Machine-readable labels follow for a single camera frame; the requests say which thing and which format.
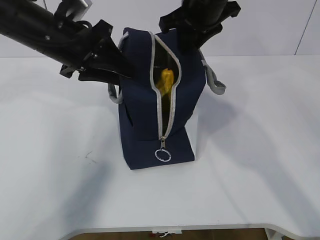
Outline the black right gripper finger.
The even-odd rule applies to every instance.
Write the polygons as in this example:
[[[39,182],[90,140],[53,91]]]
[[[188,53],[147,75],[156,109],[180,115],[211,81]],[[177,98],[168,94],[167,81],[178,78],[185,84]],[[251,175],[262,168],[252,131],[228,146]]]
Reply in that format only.
[[[207,32],[195,32],[195,37],[193,41],[194,49],[200,49],[208,40],[210,40],[215,35],[219,34],[220,31],[207,31]]]
[[[177,45],[182,54],[186,54],[193,50],[198,50],[198,33],[192,29],[185,26],[180,26],[176,28],[177,33]]]

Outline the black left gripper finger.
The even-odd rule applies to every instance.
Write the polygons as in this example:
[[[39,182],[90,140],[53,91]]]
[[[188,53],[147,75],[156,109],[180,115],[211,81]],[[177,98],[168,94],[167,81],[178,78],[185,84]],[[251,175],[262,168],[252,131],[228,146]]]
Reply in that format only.
[[[133,64],[121,53],[111,37],[103,38],[94,50],[94,68],[132,78]]]
[[[116,71],[109,71],[96,68],[78,68],[78,80],[82,82],[119,83],[121,78],[133,77],[133,68],[125,67]]]

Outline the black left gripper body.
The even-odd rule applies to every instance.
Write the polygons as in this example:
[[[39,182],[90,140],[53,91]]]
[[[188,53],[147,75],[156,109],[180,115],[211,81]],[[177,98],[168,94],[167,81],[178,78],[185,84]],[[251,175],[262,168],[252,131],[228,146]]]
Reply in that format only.
[[[92,68],[95,63],[95,48],[103,38],[111,37],[113,26],[104,20],[100,20],[96,25],[91,25],[86,20],[78,20],[75,22],[82,29],[76,33],[75,38],[67,47],[72,53],[76,54],[75,63],[63,64],[59,74],[71,78],[74,72],[78,72],[79,68]]]

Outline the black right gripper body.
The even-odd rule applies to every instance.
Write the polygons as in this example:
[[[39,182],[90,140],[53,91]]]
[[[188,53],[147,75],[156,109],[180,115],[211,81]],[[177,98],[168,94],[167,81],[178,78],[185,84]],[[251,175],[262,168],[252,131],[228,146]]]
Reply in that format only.
[[[160,17],[159,27],[162,33],[179,27],[206,32],[229,17],[237,17],[240,11],[237,1],[183,0],[179,8]]]

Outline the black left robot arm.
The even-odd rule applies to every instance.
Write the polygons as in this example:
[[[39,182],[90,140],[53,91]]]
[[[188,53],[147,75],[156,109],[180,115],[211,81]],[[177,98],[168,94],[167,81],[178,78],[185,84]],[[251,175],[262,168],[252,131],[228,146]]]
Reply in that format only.
[[[80,18],[91,1],[63,0],[55,13],[31,0],[0,2],[0,33],[62,64],[60,75],[78,72],[82,82],[119,85],[131,79],[134,65],[121,53],[104,20],[92,25]]]

